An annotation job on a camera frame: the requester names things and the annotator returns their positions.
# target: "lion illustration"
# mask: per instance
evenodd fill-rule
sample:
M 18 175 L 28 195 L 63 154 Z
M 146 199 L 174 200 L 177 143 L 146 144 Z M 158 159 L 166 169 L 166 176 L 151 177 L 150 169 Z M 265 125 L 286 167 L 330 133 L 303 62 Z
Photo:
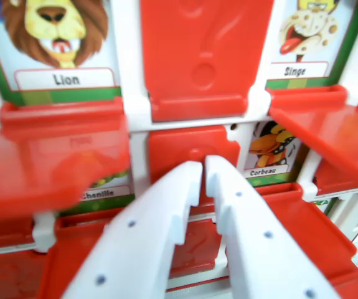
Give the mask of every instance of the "lion illustration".
M 2 0 L 16 48 L 56 68 L 74 68 L 100 51 L 108 33 L 102 0 Z
M 324 50 L 336 38 L 338 22 L 332 16 L 339 0 L 298 0 L 298 10 L 280 29 L 280 53 L 304 54 Z

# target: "white plastic tab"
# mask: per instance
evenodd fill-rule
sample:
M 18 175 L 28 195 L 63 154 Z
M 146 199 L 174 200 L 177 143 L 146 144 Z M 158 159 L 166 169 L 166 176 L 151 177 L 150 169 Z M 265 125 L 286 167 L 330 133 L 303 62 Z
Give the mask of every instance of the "white plastic tab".
M 234 298 L 340 298 L 259 193 L 227 160 L 207 156 L 205 167 L 217 230 L 226 237 Z
M 133 201 L 105 228 L 63 298 L 164 298 L 201 179 L 202 164 L 188 161 Z
M 317 186 L 313 183 L 314 174 L 321 162 L 321 156 L 314 150 L 310 149 L 303 163 L 296 182 L 302 187 L 304 201 L 311 202 L 316 200 L 318 193 Z
M 46 253 L 56 243 L 54 233 L 55 215 L 53 212 L 45 212 L 34 215 L 35 226 L 32 230 L 32 238 L 35 240 L 38 252 Z

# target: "guess who game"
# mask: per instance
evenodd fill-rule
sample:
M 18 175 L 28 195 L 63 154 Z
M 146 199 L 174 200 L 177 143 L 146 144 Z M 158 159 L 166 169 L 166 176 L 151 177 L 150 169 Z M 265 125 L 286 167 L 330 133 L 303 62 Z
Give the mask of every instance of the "guess who game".
M 257 123 L 243 175 L 253 186 L 294 181 L 306 148 L 275 121 Z
M 267 87 L 335 84 L 357 31 L 357 0 L 287 1 Z
M 0 0 L 0 91 L 16 105 L 120 95 L 111 4 Z

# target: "red tray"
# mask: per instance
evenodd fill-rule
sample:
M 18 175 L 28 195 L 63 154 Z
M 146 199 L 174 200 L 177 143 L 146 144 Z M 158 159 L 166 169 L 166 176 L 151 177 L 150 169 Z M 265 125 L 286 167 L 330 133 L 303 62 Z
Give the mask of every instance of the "red tray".
M 130 167 L 121 98 L 0 111 L 0 220 L 75 205 Z

